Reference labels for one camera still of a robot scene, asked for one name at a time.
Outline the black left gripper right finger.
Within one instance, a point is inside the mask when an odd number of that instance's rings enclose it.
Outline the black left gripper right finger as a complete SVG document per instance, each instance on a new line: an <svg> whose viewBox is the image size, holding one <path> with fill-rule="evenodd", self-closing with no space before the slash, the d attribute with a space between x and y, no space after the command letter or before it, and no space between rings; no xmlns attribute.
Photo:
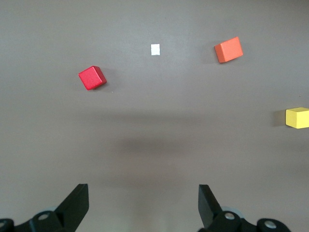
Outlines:
<svg viewBox="0 0 309 232"><path fill-rule="evenodd" d="M198 211L203 223L201 232L288 232L282 222L261 218L255 225L249 223L237 211L223 209L208 185L198 187Z"/></svg>

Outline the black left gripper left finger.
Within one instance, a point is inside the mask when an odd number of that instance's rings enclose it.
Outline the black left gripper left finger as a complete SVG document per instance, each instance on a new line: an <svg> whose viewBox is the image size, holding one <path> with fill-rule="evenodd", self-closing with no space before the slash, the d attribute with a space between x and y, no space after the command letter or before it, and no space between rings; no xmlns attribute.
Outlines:
<svg viewBox="0 0 309 232"><path fill-rule="evenodd" d="M15 225L10 218L0 220L2 232L74 232L89 209L88 184L78 184L55 209L42 211Z"/></svg>

